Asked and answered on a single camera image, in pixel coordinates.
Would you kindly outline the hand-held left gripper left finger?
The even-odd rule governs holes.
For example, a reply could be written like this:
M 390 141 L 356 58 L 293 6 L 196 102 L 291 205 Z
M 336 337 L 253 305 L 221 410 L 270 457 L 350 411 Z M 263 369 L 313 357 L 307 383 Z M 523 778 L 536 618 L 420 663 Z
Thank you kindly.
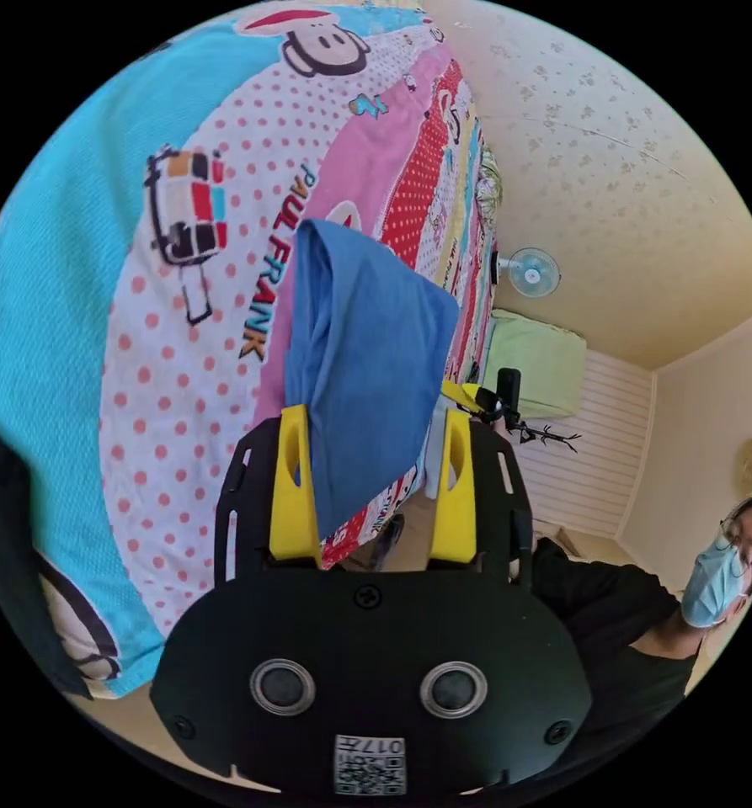
M 322 563 L 304 406 L 287 407 L 280 415 L 269 553 L 282 563 Z

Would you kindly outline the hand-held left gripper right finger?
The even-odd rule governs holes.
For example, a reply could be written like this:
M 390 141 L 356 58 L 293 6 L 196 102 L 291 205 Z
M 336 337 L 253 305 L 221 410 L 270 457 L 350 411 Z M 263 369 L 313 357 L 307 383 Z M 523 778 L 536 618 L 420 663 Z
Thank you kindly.
M 477 517 L 471 421 L 460 410 L 446 413 L 429 558 L 471 561 L 477 554 Z

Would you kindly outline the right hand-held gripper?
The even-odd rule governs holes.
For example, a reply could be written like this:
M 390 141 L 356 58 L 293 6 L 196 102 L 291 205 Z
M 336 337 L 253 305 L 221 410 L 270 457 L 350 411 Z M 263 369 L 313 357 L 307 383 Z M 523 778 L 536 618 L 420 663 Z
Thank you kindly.
M 528 432 L 520 418 L 518 387 L 505 387 L 499 394 L 476 383 L 443 380 L 441 395 L 465 411 L 480 412 L 478 419 L 500 437 L 521 437 Z

